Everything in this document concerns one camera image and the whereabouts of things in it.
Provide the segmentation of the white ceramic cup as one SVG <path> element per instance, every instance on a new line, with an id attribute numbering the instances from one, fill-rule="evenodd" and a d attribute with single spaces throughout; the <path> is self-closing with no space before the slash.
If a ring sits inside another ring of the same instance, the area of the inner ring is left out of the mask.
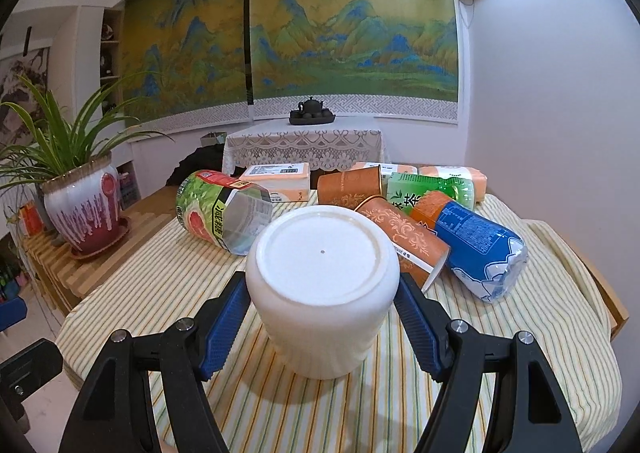
<path id="1" fill-rule="evenodd" d="M 245 263 L 250 299 L 286 365 L 334 379 L 366 358 L 393 303 L 399 259 L 373 221 L 314 205 L 277 217 Z"/>

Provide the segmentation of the orange paper cup near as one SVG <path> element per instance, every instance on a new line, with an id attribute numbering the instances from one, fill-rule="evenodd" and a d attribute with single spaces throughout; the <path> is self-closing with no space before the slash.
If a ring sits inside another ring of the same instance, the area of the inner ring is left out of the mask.
<path id="1" fill-rule="evenodd" d="M 366 198 L 356 211 L 385 232 L 397 253 L 400 271 L 410 274 L 425 293 L 442 271 L 450 247 L 380 195 Z"/>

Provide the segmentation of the wooden slatted bench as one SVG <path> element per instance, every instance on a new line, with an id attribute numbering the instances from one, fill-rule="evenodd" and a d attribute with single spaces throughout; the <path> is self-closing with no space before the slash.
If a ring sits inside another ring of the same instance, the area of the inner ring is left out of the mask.
<path id="1" fill-rule="evenodd" d="M 130 214 L 120 220 L 125 233 L 119 241 L 91 256 L 78 255 L 67 243 L 55 247 L 53 237 L 43 232 L 25 237 L 23 247 L 35 268 L 37 285 L 67 315 L 171 220 L 168 213 Z"/>

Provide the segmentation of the striped tablecloth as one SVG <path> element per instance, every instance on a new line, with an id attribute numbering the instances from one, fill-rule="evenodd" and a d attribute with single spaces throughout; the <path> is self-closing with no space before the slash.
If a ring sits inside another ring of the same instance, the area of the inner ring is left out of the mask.
<path id="1" fill-rule="evenodd" d="M 524 220 L 494 195 L 478 213 L 521 236 L 528 250 L 515 286 L 495 303 L 473 296 L 448 271 L 427 294 L 474 329 L 510 337 L 532 332 L 590 449 L 616 424 L 623 383 L 605 304 L 585 265 L 548 224 Z M 56 343 L 81 384 L 115 329 L 154 334 L 216 297 L 240 257 L 170 222 L 67 315 Z M 396 313 L 364 362 L 335 381 L 286 366 L 255 311 L 246 314 L 224 369 L 206 385 L 233 452 L 410 452 L 430 416 L 438 384 L 421 371 Z"/>

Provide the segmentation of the red white ceramic flowerpot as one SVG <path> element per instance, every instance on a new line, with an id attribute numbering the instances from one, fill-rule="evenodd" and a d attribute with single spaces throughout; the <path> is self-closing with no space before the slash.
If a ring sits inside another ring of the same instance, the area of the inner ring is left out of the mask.
<path id="1" fill-rule="evenodd" d="M 92 158 L 41 185 L 44 208 L 58 234 L 81 256 L 105 251 L 125 233 L 112 155 Z"/>

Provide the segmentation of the green spider plant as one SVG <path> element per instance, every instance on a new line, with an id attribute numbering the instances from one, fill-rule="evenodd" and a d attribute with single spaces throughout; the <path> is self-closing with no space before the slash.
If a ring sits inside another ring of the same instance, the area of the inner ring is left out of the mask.
<path id="1" fill-rule="evenodd" d="M 62 107 L 50 91 L 42 92 L 32 80 L 22 76 L 21 82 L 36 100 L 43 117 L 32 118 L 26 109 L 15 102 L 2 104 L 15 113 L 32 142 L 9 144 L 1 149 L 1 187 L 3 190 L 22 185 L 39 184 L 67 176 L 83 165 L 111 155 L 114 148 L 131 140 L 165 136 L 160 130 L 144 129 L 137 117 L 128 115 L 126 108 L 139 101 L 134 96 L 122 101 L 94 121 L 102 103 L 129 78 L 119 78 L 96 89 L 72 121 L 66 120 Z"/>

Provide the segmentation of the green grapefruit drink carton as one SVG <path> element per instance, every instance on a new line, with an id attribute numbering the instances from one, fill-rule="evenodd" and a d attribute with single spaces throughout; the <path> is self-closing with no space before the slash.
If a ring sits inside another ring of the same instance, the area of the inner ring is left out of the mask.
<path id="1" fill-rule="evenodd" d="M 246 256 L 271 222 L 273 205 L 265 187 L 219 171 L 201 170 L 180 184 L 176 213 L 192 235 L 232 255 Z"/>

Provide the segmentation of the orange white box right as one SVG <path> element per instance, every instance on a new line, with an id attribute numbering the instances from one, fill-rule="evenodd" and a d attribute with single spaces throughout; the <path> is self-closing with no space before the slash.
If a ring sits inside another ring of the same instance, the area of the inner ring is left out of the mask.
<path id="1" fill-rule="evenodd" d="M 437 178 L 447 179 L 450 176 L 460 176 L 460 178 L 469 179 L 474 185 L 475 202 L 483 202 L 487 193 L 487 176 L 480 170 L 472 167 L 457 166 L 421 166 L 405 164 L 385 164 L 385 162 L 377 161 L 357 161 L 352 165 L 352 170 L 381 167 L 381 176 L 383 181 L 383 190 L 386 190 L 388 178 L 393 172 L 406 172 L 411 174 L 420 174 L 420 176 L 437 176 Z"/>

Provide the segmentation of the orange white box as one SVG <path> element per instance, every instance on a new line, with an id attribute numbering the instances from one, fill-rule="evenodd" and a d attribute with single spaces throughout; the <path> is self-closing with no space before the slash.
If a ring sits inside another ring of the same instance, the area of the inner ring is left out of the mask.
<path id="1" fill-rule="evenodd" d="M 240 179 L 265 187 L 273 202 L 307 202 L 309 199 L 308 162 L 253 165 L 242 173 Z"/>
<path id="2" fill-rule="evenodd" d="M 457 166 L 421 166 L 405 164 L 385 164 L 385 162 L 377 161 L 357 161 L 352 165 L 352 170 L 381 167 L 381 176 L 383 181 L 383 190 L 386 190 L 388 178 L 393 172 L 406 172 L 411 174 L 420 174 L 420 176 L 437 176 L 437 178 L 447 179 L 450 176 L 460 176 L 460 178 L 469 179 L 474 185 L 475 202 L 483 202 L 487 193 L 487 176 L 480 170 L 472 167 Z"/>

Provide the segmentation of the orange white box left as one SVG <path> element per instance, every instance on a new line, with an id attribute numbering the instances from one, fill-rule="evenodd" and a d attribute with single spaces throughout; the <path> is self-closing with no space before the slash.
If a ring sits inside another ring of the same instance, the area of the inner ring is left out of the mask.
<path id="1" fill-rule="evenodd" d="M 242 173 L 240 179 L 265 187 L 273 202 L 307 202 L 309 199 L 308 162 L 253 165 Z"/>

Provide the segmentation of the lace covered side table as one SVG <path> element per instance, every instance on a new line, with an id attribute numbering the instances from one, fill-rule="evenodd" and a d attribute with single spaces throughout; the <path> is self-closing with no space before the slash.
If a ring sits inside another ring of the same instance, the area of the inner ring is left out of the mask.
<path id="1" fill-rule="evenodd" d="M 285 119 L 258 122 L 227 135 L 222 170 L 298 164 L 345 171 L 356 162 L 387 162 L 382 127 L 370 117 L 338 117 L 332 124 L 292 126 Z"/>

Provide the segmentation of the black teapot set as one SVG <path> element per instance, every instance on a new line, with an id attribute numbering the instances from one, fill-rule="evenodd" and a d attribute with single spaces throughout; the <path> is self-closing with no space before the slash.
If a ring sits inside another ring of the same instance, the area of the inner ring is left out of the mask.
<path id="1" fill-rule="evenodd" d="M 300 101 L 296 109 L 288 115 L 288 123 L 292 126 L 313 126 L 314 124 L 332 124 L 335 115 L 323 105 L 322 101 L 312 96 Z"/>

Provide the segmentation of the landscape painting left panel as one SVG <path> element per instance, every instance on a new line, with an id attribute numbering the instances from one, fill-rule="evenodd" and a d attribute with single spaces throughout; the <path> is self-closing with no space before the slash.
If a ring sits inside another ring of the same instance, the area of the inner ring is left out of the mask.
<path id="1" fill-rule="evenodd" d="M 155 129 L 231 124 L 246 101 L 244 0 L 126 0 L 126 113 Z"/>

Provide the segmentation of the landscape painting panel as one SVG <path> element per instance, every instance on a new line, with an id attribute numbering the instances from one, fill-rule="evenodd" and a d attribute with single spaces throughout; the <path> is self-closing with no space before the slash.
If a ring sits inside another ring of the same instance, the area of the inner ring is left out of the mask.
<path id="1" fill-rule="evenodd" d="M 454 0 L 248 0 L 256 113 L 314 98 L 337 112 L 453 124 Z"/>
<path id="2" fill-rule="evenodd" d="M 126 113 L 155 129 L 231 124 L 246 101 L 244 0 L 126 0 Z"/>

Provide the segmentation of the landscape painting right panel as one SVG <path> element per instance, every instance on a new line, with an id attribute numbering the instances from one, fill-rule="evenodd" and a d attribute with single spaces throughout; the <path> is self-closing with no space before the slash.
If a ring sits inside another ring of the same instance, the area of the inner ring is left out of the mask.
<path id="1" fill-rule="evenodd" d="M 314 98 L 337 112 L 453 124 L 454 0 L 248 0 L 256 113 Z"/>

